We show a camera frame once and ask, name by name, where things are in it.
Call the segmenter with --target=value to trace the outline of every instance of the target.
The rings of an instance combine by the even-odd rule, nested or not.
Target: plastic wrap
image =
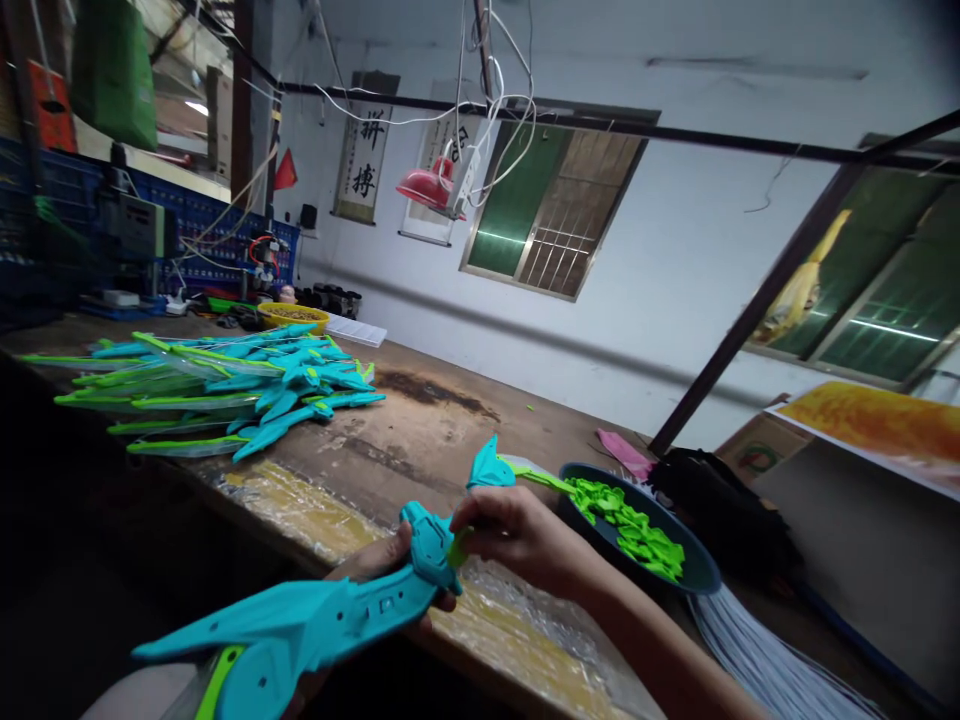
[[[389,532],[314,481],[270,460],[234,466],[210,458],[198,469],[221,493],[331,566]],[[572,717],[664,717],[609,640],[575,605],[531,588],[499,566],[473,560],[464,568],[463,585],[457,610],[431,611],[433,637],[415,639],[464,672],[470,673],[471,656],[493,670],[500,678],[488,689],[509,693],[514,704],[530,709],[538,697]],[[489,670],[481,674],[490,675]]]

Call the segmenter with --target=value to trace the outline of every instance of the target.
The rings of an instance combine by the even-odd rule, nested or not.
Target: workbench
[[[99,338],[228,335],[197,317],[117,323],[72,315],[0,338],[10,355],[82,355]],[[234,465],[229,456],[176,464],[219,512],[322,574],[398,522],[417,500],[447,516],[462,499],[474,455],[494,434],[501,452],[558,472],[571,461],[613,470],[596,429],[632,433],[391,342],[340,343],[376,363],[384,402],[301,423],[276,445]],[[68,390],[73,373],[37,367]],[[556,502],[544,488],[533,488]],[[451,615],[431,611],[422,647],[524,713],[571,718],[663,717],[646,689],[578,607],[534,590],[495,564],[464,568],[464,595]]]

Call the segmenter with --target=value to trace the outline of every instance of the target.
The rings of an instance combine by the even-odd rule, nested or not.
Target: dark blue bowl
[[[637,512],[650,517],[650,525],[658,527],[673,542],[683,546],[686,559],[683,563],[683,577],[673,582],[647,570],[617,545],[617,529],[603,518],[597,516],[597,524],[591,525],[583,513],[564,496],[560,499],[558,515],[571,528],[577,531],[593,549],[603,558],[641,587],[656,589],[670,588],[689,595],[712,595],[720,589],[720,571],[707,549],[697,540],[687,526],[664,509],[655,500],[644,495],[631,483],[593,465],[567,463],[560,468],[560,479],[583,478],[592,482],[602,482],[610,487],[623,488],[623,499]]]

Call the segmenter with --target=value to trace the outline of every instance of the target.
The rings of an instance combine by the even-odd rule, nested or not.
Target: red flag
[[[293,164],[293,155],[290,154],[290,148],[283,154],[283,160],[280,161],[280,167],[277,168],[277,176],[273,187],[275,190],[293,187],[297,184],[297,168]]]

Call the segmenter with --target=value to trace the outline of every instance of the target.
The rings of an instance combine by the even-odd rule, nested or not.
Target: green plastic pieces in bowl
[[[599,515],[617,529],[620,549],[647,570],[673,582],[683,577],[683,546],[660,528],[650,527],[650,517],[623,501],[623,488],[583,478],[567,478],[574,486],[569,495],[591,525]]]

